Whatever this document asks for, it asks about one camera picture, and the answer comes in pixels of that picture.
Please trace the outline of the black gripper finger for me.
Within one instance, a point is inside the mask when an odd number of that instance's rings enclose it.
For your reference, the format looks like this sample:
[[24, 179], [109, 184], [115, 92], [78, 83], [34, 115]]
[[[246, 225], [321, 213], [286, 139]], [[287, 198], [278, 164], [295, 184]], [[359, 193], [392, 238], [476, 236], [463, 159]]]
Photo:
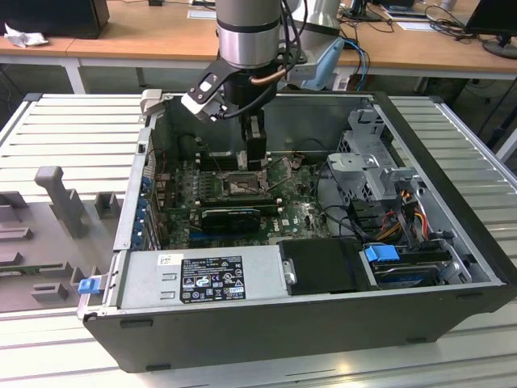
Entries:
[[260, 170], [266, 156], [267, 134], [263, 121], [258, 116], [251, 116], [246, 127], [246, 155], [249, 170]]

